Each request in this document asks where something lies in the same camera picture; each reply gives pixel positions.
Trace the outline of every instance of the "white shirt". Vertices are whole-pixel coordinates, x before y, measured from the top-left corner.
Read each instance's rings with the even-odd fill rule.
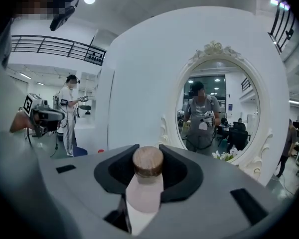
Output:
[[[67,107],[62,106],[61,105],[61,100],[62,99],[67,100],[68,102],[74,101],[74,98],[72,96],[72,92],[69,89],[69,87],[66,86],[66,85],[60,90],[60,93],[59,93],[59,105],[61,107],[61,111],[62,112],[64,112],[64,113],[68,112],[68,116],[70,116],[70,115],[74,116],[76,106],[72,106],[72,107],[70,107],[70,106],[67,106]]]

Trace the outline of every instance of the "mirror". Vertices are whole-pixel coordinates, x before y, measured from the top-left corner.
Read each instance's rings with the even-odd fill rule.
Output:
[[[260,116],[257,91],[249,77],[222,59],[206,61],[192,71],[176,110],[183,146],[225,161],[249,146]]]

